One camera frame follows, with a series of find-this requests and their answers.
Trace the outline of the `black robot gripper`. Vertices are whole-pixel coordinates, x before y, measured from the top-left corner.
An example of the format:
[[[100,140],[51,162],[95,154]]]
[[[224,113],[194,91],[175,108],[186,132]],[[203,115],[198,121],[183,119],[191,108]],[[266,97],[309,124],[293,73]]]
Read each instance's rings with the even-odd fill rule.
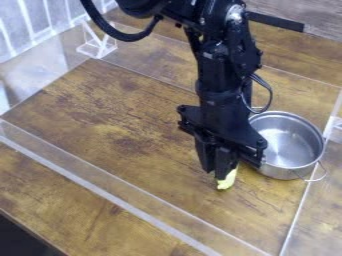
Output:
[[[202,169],[224,180],[238,161],[262,165],[267,140],[250,124],[253,85],[210,91],[196,84],[199,105],[180,105],[179,128],[194,136]]]

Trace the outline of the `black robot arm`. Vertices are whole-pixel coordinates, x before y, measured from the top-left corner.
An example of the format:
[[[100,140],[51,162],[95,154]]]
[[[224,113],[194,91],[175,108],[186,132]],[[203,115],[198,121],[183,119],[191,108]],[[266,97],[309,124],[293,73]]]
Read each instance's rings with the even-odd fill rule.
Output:
[[[262,51],[250,33],[243,0],[116,0],[135,18],[171,19],[184,28],[198,64],[199,104],[178,107],[179,128],[194,136],[206,172],[222,181],[247,158],[262,163],[267,141],[249,117],[253,84],[263,80]]]

